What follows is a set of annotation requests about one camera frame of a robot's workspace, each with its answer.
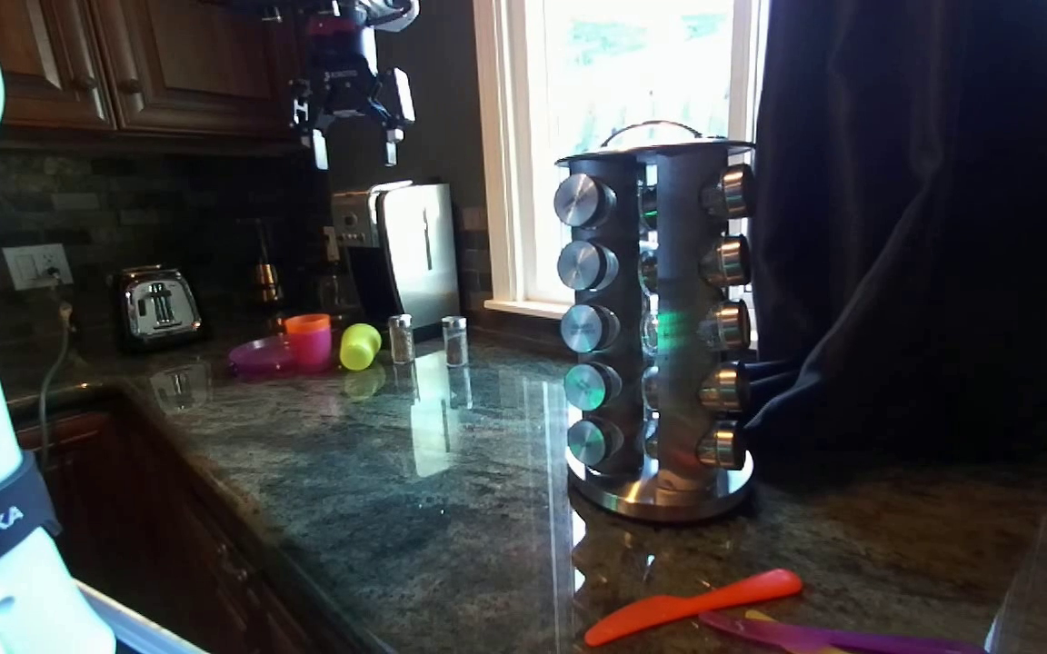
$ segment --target orange utensil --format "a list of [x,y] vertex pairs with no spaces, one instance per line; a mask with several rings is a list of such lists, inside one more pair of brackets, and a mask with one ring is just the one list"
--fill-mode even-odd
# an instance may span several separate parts
[[772,605],[772,599],[786,599],[786,597],[795,597],[795,591],[804,591],[804,578],[786,571],[786,567],[772,567],[763,573],[738,578],[738,582],[707,589],[702,597],[648,597],[648,599],[637,599],[637,605],[599,617],[586,631],[586,642],[587,648],[602,648],[612,640],[624,640],[631,631],[659,630],[659,624],[667,624],[667,623],[683,623],[683,617],[694,617],[694,614],[705,614],[705,612]]

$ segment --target kitchen counter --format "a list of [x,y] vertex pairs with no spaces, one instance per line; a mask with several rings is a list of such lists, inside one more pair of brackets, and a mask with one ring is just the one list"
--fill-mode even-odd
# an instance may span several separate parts
[[[980,642],[1047,520],[1047,462],[755,479],[702,526],[650,526],[566,492],[562,361],[433,344],[415,373],[237,383],[230,343],[72,355],[57,388],[124,387],[217,493],[370,652],[582,652],[648,591],[793,567],[793,623]],[[37,388],[0,354],[9,395]],[[681,623],[602,652],[758,652]]]

